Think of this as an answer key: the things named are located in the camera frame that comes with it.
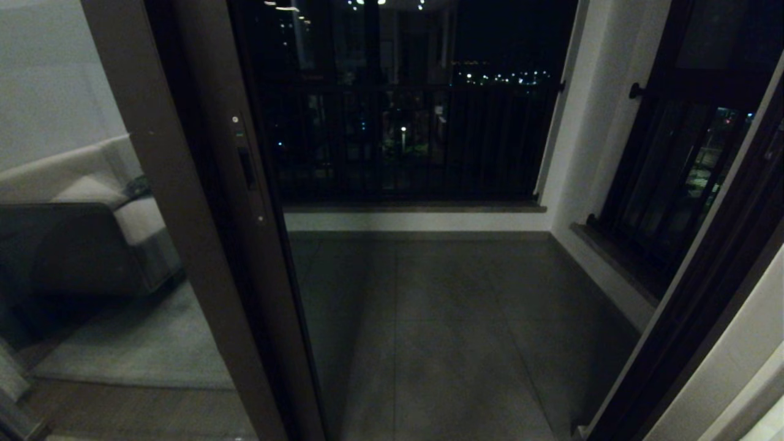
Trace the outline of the recessed door handle plate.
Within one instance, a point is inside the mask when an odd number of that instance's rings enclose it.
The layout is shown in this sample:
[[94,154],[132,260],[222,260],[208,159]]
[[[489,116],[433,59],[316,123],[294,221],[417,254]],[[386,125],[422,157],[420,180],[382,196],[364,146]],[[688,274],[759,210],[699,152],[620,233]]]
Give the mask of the recessed door handle plate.
[[235,148],[243,173],[244,189],[247,199],[249,199],[251,216],[255,223],[264,224],[267,214],[243,115],[240,112],[232,112],[230,123],[232,124],[233,148]]

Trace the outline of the brown framed fixed glass panel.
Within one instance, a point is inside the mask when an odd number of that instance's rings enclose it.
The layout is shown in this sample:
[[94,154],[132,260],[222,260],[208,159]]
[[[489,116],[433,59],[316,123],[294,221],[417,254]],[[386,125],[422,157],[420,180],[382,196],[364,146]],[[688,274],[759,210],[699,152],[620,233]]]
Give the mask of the brown framed fixed glass panel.
[[[0,441],[287,441],[142,0],[0,0],[0,172],[129,136],[182,268],[153,293],[0,293]],[[232,390],[40,379],[37,363],[102,312],[187,280]]]

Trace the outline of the grey rug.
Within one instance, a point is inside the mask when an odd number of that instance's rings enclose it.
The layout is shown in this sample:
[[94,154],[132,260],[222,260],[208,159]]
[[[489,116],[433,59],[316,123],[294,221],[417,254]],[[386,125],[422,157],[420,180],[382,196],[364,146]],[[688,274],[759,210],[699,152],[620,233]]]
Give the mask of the grey rug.
[[33,374],[140,387],[235,387],[187,280],[102,312],[58,344]]

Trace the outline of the dark brown window frame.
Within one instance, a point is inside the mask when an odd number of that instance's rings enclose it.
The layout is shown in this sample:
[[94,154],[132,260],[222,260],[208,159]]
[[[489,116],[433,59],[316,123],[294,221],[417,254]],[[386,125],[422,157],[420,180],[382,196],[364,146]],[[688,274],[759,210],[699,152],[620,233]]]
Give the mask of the dark brown window frame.
[[762,100],[782,50],[784,0],[672,0],[652,73],[638,84],[734,80]]

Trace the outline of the light grey sofa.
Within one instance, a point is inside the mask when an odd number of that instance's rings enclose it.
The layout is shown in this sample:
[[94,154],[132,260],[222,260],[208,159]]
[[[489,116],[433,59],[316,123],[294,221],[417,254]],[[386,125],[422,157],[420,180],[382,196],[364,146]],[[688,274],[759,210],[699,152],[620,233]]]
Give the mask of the light grey sofa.
[[181,268],[129,136],[0,172],[0,293],[145,295]]

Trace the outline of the short grey stone sill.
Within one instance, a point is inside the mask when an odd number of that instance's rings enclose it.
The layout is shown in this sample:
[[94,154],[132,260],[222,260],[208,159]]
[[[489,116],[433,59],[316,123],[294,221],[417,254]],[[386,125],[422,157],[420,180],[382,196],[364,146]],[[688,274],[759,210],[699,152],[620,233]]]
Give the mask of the short grey stone sill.
[[659,305],[664,288],[658,281],[655,271],[649,265],[645,265],[641,257],[614,243],[610,237],[590,224],[574,222],[570,224],[569,229],[641,294],[647,303],[653,307]]

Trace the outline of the brown framed sliding glass door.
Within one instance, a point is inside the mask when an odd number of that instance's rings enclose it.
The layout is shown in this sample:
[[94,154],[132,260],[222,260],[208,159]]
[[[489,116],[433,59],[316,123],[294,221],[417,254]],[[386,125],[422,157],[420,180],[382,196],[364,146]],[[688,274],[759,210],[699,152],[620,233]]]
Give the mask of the brown framed sliding glass door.
[[[289,441],[328,441],[291,248],[272,177],[246,0],[142,0]],[[230,115],[249,135],[267,218],[255,223]]]

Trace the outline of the wide black balcony railing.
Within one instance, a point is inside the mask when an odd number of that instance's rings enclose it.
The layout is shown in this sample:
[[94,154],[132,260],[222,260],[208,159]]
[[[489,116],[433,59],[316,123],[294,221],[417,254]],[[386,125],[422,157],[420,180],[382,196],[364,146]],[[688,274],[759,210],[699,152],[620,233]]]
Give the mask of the wide black balcony railing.
[[521,202],[552,84],[263,85],[263,147],[284,203]]

